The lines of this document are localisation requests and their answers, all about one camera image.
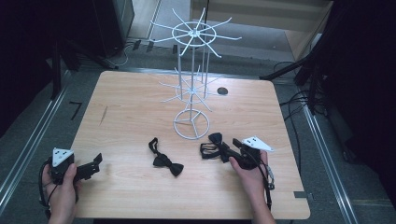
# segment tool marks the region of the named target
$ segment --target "metal rail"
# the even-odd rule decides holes
[[[346,223],[359,223],[355,212],[353,210],[352,204],[347,196],[347,192],[341,181],[341,178],[335,168],[334,162],[332,161],[332,156],[327,148],[326,141],[320,131],[318,121],[315,116],[311,114],[307,106],[304,106],[304,113],[306,120],[308,121],[309,127],[311,128],[312,134],[314,135],[315,142],[318,146],[318,152],[322,159],[324,168],[326,170],[327,176],[329,177],[330,183],[332,185],[332,190],[334,191],[335,199],[340,206],[341,214],[344,217]]]
[[[41,117],[40,121],[35,126],[30,138],[26,142],[20,156],[17,158],[14,166],[9,172],[6,180],[0,188],[0,216],[3,214],[6,209],[6,205],[11,198],[13,192],[15,191],[18,183],[20,182],[26,167],[28,166],[30,160],[33,158],[35,154],[35,150],[37,149],[38,144],[41,141],[44,133],[46,132],[50,122],[52,121],[53,116],[61,104],[62,99],[64,98],[64,94],[66,92],[67,86],[70,82],[70,72],[66,71],[64,73],[64,86],[59,92],[58,96],[49,102],[46,111]]]

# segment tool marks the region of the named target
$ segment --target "wooden table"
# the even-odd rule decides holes
[[[174,130],[173,120],[185,104],[175,90],[159,82],[177,84],[177,76],[104,72],[78,129],[72,148],[77,164],[92,161],[101,152],[101,171],[79,195],[77,217],[250,219],[248,198],[230,163],[202,160],[201,143]],[[275,149],[269,163],[275,174],[271,192],[277,219],[304,219],[310,215],[307,200],[295,198],[304,191],[291,151],[276,92],[271,82],[220,78],[208,88],[225,87],[226,96],[210,95],[206,104],[194,105],[210,120],[208,133],[220,132],[224,142],[257,135]],[[172,162],[184,164],[173,177],[168,168],[154,168],[155,155],[148,143],[158,137],[158,149]]]

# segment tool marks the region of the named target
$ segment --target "hand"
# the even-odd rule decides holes
[[[43,186],[49,198],[51,216],[49,223],[72,223],[76,214],[76,192],[73,179],[77,172],[77,166],[72,163],[64,174],[62,185],[56,186],[50,177],[50,166],[46,165],[43,172]],[[76,190],[81,188],[81,182],[76,183]]]
[[[268,164],[267,153],[265,151],[262,152],[261,157],[262,161],[265,164]],[[253,170],[244,170],[239,166],[238,161],[236,161],[235,158],[230,157],[229,160],[231,166],[239,175],[245,193],[250,200],[254,223],[276,223],[274,217],[268,209],[267,204],[265,203],[264,184],[262,179],[262,173],[260,172],[259,167],[256,167]],[[261,165],[261,167],[264,171],[264,174],[267,175],[267,173],[265,173],[265,168],[263,167],[263,165]]]
[[[262,157],[262,161],[265,164],[268,164],[267,152],[265,151],[262,152],[261,157]],[[246,194],[249,197],[257,197],[259,195],[262,195],[263,197],[264,185],[263,185],[262,173],[260,173],[259,168],[256,167],[252,170],[244,170],[239,166],[238,162],[233,157],[230,157],[230,163],[233,169],[239,175],[239,178],[241,179]],[[267,173],[265,173],[266,170],[264,166],[261,165],[261,167],[262,170],[264,171],[264,174],[267,175]]]

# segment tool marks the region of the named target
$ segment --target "black stand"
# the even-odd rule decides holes
[[[74,10],[72,5],[62,1],[47,0],[45,4],[39,6],[42,7],[42,9],[40,10],[41,13],[37,13],[37,15],[42,17],[41,20],[46,24],[48,33],[51,36],[53,80],[51,100],[55,99],[62,89],[61,57],[67,68],[73,71],[77,71],[80,67],[80,62],[76,55],[77,52],[86,55],[89,59],[98,63],[105,69],[118,69],[117,66],[111,67],[108,63],[73,40],[64,38],[62,29],[63,26],[67,24],[66,15],[69,14],[66,12]]]
[[[74,41],[62,40],[61,38],[53,40],[52,43],[52,80],[53,89],[51,100],[59,94],[62,88],[62,74],[61,74],[61,56],[67,68],[73,71],[78,71],[80,67],[76,52],[80,52],[98,63],[105,69],[118,69],[117,66],[111,67],[108,63],[98,58],[96,55],[90,53]]]
[[[303,86],[305,82],[311,77],[311,85],[308,95],[308,108],[312,114],[315,114],[315,94],[318,85],[318,79],[321,74],[320,65],[325,63],[326,58],[329,57],[330,53],[330,41],[333,38],[334,30],[337,28],[339,22],[344,18],[346,9],[340,7],[340,10],[334,13],[332,9],[326,28],[323,35],[319,39],[318,43],[312,48],[311,52],[296,63],[292,63],[279,71],[274,72],[265,77],[260,77],[262,80],[273,80],[280,77],[296,68],[301,67],[294,83],[298,86]]]

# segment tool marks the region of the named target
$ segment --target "black bow tie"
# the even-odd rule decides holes
[[[208,136],[211,143],[202,143],[200,146],[202,159],[212,159],[220,156],[223,162],[229,161],[227,150],[230,147],[222,141],[221,133],[212,133]]]
[[[165,154],[162,154],[157,150],[157,143],[158,143],[158,138],[156,137],[151,142],[148,143],[149,149],[151,149],[151,151],[157,155],[157,157],[154,159],[154,162],[152,164],[158,167],[164,167],[164,166],[169,167],[172,175],[174,176],[180,175],[181,171],[183,171],[184,165],[179,163],[172,163]]]

